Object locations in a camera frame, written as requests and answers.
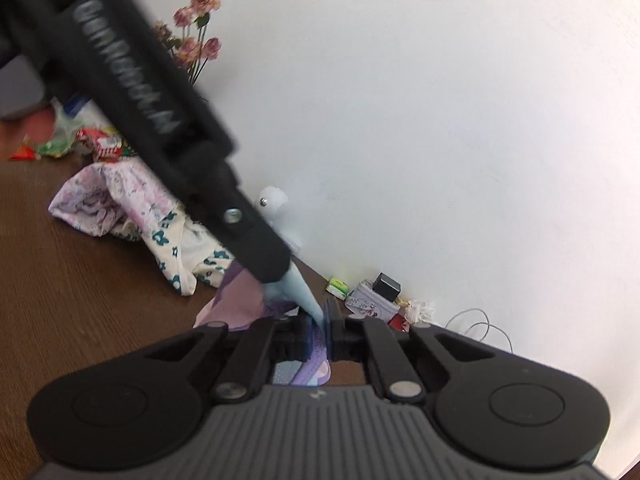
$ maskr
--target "pink rose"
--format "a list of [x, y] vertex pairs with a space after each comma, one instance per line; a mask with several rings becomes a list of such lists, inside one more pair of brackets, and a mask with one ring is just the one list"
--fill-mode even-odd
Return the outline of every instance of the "pink rose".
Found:
[[216, 59], [218, 57], [218, 51], [221, 47], [220, 40], [218, 38], [211, 38], [202, 47], [203, 59]]
[[188, 27], [193, 23], [195, 11], [191, 7], [183, 7], [175, 11], [174, 23], [176, 27]]
[[189, 66], [196, 61], [200, 55], [200, 44], [191, 36], [185, 38], [178, 52], [175, 54], [178, 66]]
[[191, 0], [191, 7], [199, 16], [203, 16], [211, 10], [218, 10], [220, 8], [220, 0]]

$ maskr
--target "brown floor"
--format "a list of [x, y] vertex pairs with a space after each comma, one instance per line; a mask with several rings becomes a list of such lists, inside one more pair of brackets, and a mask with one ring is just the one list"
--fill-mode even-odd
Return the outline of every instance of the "brown floor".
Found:
[[[142, 243], [91, 238], [53, 219], [47, 205], [81, 167], [75, 157], [0, 163], [0, 479], [40, 463], [25, 412], [44, 384], [188, 330], [215, 294], [188, 298], [165, 282]], [[314, 294], [325, 280], [301, 266]], [[361, 384], [362, 367], [332, 365], [330, 384]]]
[[640, 462], [633, 466], [620, 480], [640, 480]]

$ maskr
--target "white cloth with teal pattern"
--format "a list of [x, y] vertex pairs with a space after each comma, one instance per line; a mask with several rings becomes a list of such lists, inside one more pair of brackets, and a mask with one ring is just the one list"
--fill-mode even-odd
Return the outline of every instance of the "white cloth with teal pattern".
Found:
[[143, 240], [183, 296], [194, 293], [197, 281], [220, 286], [233, 259], [137, 157], [83, 168], [64, 183], [49, 212], [91, 236]]

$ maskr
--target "artificial flower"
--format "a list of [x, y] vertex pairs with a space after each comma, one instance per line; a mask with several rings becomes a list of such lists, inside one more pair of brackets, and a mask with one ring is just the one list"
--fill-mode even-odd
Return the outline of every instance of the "artificial flower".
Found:
[[191, 0], [191, 7], [199, 16], [204, 16], [207, 12], [218, 10], [220, 0]]
[[175, 54], [175, 59], [177, 59], [178, 64], [181, 66], [191, 65], [191, 63], [200, 57], [200, 49], [201, 45], [196, 39], [189, 36], [188, 38], [184, 38], [178, 52]]
[[174, 23], [176, 27], [189, 27], [193, 23], [195, 10], [191, 7], [182, 7], [174, 13]]
[[154, 23], [154, 32], [160, 41], [168, 40], [171, 37], [171, 29], [161, 20]]
[[218, 38], [211, 38], [202, 47], [203, 59], [216, 59], [218, 57], [218, 51], [220, 50], [220, 40]]

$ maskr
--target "silver bolt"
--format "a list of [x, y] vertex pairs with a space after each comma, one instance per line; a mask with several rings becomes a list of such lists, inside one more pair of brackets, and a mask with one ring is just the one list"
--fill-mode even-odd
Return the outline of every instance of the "silver bolt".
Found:
[[225, 211], [225, 224], [237, 224], [242, 220], [242, 211], [232, 207]]
[[417, 397], [422, 392], [420, 384], [413, 381], [396, 381], [389, 386], [389, 391], [396, 397]]
[[216, 388], [216, 394], [221, 399], [240, 399], [246, 395], [246, 388], [238, 383], [222, 383]]

